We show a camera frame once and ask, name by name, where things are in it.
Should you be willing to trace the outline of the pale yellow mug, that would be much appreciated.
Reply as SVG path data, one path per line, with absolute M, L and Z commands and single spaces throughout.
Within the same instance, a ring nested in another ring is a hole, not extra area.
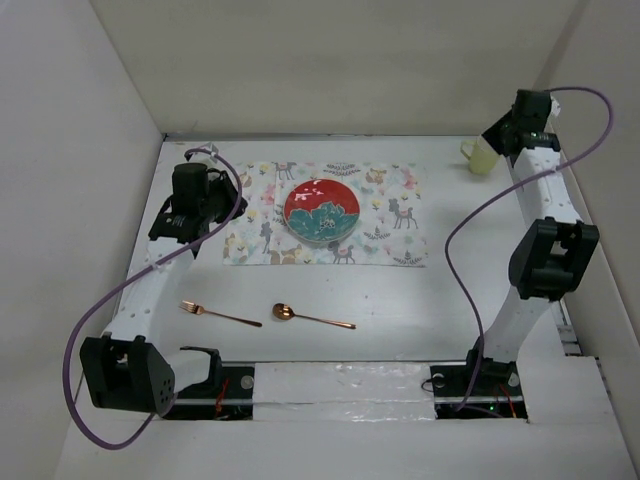
M 473 140 L 462 141 L 460 153 L 468 161 L 470 172 L 475 175 L 489 174 L 500 158 L 500 155 L 482 135 Z

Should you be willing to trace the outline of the red and teal plate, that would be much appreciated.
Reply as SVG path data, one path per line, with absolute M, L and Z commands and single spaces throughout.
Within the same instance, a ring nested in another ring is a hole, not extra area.
M 332 179 L 308 180 L 292 187 L 282 206 L 289 231 L 310 244 L 342 240 L 355 230 L 360 214 L 355 193 Z

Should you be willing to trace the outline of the animal print cloth placemat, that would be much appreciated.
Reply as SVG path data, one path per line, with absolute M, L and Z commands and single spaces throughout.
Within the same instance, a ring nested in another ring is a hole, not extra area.
M 225 264 L 355 264 L 422 267 L 428 257 L 421 185 L 426 175 L 414 163 L 263 161 L 240 168 L 248 207 L 226 230 Z M 342 240 L 310 244 L 285 225 L 282 206 L 300 183 L 332 179 L 360 202 L 355 230 Z

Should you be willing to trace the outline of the copper spoon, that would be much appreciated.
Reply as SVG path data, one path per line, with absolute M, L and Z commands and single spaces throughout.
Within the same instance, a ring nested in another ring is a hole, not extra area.
M 305 320 L 310 320 L 310 321 L 314 321 L 314 322 L 318 322 L 318 323 L 322 323 L 322 324 L 326 324 L 326 325 L 331 325 L 331 326 L 335 326 L 335 327 L 339 327 L 339 328 L 344 328 L 344 329 L 349 329 L 349 330 L 355 330 L 356 329 L 356 325 L 352 324 L 352 323 L 348 323 L 348 322 L 342 322 L 342 321 L 334 321 L 334 320 L 327 320 L 327 319 L 322 319 L 322 318 L 318 318 L 318 317 L 313 317 L 313 316 L 309 316 L 309 315 L 302 315 L 302 314 L 298 314 L 296 313 L 293 308 L 287 304 L 284 303 L 276 303 L 273 305 L 272 307 L 272 315 L 282 321 L 288 321 L 288 320 L 292 320 L 294 318 L 301 318 L 301 319 L 305 319 Z

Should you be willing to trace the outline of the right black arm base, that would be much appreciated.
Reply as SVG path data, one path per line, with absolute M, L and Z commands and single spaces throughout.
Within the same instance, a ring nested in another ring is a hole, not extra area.
M 421 388 L 433 394 L 438 420 L 528 419 L 516 363 L 481 358 L 477 348 L 462 362 L 431 365 Z

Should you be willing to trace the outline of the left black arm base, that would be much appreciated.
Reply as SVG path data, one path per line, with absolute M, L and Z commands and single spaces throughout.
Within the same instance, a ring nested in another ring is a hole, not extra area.
M 224 362 L 217 350 L 210 357 L 209 376 L 182 390 L 165 420 L 249 421 L 253 419 L 255 364 Z

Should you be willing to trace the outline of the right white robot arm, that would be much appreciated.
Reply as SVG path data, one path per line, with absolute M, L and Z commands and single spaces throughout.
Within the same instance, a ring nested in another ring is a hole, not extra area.
M 577 289 L 599 243 L 598 228 L 585 223 L 571 203 L 558 137 L 546 130 L 552 111 L 550 93 L 519 90 L 511 109 L 483 134 L 507 160 L 528 229 L 509 260 L 507 297 L 462 369 L 465 387 L 476 394 L 514 374 L 535 324 Z

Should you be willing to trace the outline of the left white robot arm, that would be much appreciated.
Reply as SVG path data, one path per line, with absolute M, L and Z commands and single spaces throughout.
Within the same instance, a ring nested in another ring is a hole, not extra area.
M 172 193 L 151 229 L 144 257 L 150 270 L 127 287 L 119 312 L 98 337 L 86 338 L 80 360 L 94 406 L 163 414 L 181 391 L 212 396 L 222 387 L 217 350 L 181 347 L 163 354 L 159 344 L 175 290 L 198 256 L 213 223 L 225 225 L 247 206 L 226 171 L 182 163 Z

